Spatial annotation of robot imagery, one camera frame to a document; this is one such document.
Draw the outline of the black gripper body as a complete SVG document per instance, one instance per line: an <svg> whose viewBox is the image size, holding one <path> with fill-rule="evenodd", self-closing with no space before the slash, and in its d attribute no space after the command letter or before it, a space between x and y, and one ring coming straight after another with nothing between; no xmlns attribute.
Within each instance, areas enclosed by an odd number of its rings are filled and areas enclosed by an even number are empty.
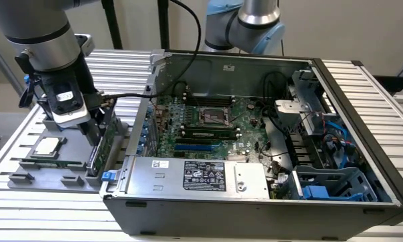
<svg viewBox="0 0 403 242"><path fill-rule="evenodd" d="M88 117L80 121L77 128L85 136L90 146L96 146L100 142L100 128L96 120L97 108L100 107L100 94L94 87L93 76L84 57L78 57L73 63L74 84L77 92L82 97L82 108L88 111Z"/></svg>

